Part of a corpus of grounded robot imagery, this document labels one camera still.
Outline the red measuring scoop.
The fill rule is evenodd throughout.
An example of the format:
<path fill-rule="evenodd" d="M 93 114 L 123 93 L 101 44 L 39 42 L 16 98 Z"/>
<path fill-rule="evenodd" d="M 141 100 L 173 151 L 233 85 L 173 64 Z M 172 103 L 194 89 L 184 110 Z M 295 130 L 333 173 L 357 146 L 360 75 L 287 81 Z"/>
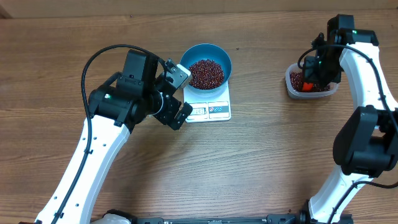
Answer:
<path fill-rule="evenodd" d="M 313 89 L 313 86 L 314 86 L 313 83 L 303 82 L 302 91 L 303 92 L 311 92 Z"/>

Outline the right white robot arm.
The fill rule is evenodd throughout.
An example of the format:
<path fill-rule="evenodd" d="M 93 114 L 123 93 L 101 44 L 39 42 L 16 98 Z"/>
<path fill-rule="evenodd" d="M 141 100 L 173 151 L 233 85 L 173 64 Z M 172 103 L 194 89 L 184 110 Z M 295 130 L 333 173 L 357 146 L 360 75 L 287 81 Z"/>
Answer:
<path fill-rule="evenodd" d="M 342 214 L 345 207 L 365 185 L 385 189 L 373 180 L 397 164 L 397 102 L 382 72 L 376 33 L 356 29 L 352 15 L 331 18 L 327 33 L 312 42 L 312 51 L 315 56 L 305 52 L 297 62 L 303 86 L 339 83 L 344 73 L 354 111 L 334 140 L 332 173 L 297 223 L 352 223 L 351 216 Z"/>

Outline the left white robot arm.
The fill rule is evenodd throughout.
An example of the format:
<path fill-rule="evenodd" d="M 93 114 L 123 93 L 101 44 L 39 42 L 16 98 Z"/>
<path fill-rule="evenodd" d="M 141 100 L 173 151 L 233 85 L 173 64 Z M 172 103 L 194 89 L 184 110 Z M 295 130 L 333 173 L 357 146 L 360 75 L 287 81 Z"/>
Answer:
<path fill-rule="evenodd" d="M 173 130 L 192 112 L 174 98 L 189 83 L 186 69 L 165 72 L 149 81 L 117 72 L 86 99 L 87 117 L 67 169 L 35 223 L 89 223 L 99 191 L 135 125 L 153 116 Z"/>

